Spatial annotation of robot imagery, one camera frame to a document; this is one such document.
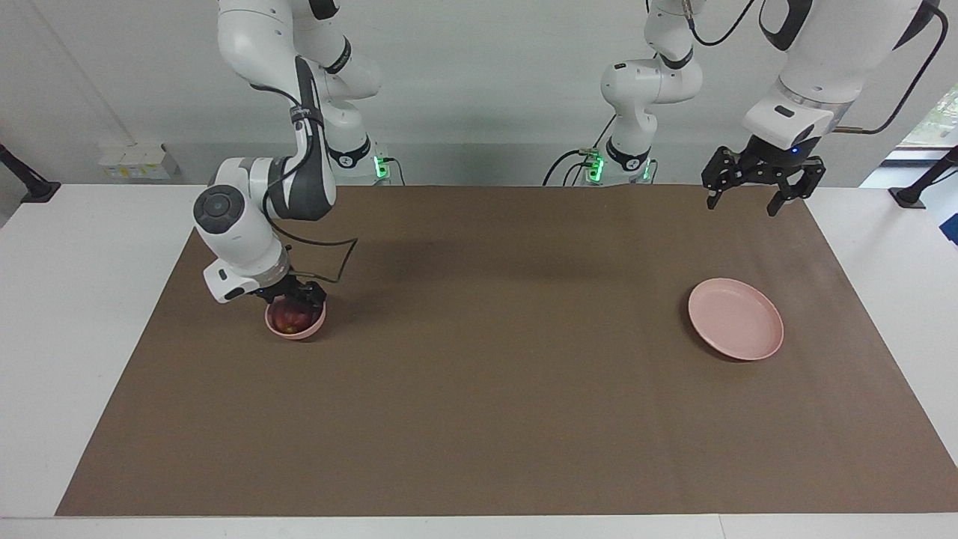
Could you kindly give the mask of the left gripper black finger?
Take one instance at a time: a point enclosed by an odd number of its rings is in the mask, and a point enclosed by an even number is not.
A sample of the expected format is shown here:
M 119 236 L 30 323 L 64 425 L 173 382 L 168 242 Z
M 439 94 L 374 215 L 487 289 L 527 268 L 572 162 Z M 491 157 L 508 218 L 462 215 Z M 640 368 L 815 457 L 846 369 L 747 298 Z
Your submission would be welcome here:
M 778 191 L 766 206 L 767 215 L 776 217 L 788 202 L 810 198 L 825 171 L 826 167 L 820 156 L 812 156 L 797 167 L 771 167 L 769 177 L 770 180 L 775 180 Z
M 716 149 L 701 172 L 701 183 L 709 193 L 706 198 L 707 207 L 714 210 L 726 191 L 742 185 L 738 153 L 725 146 Z

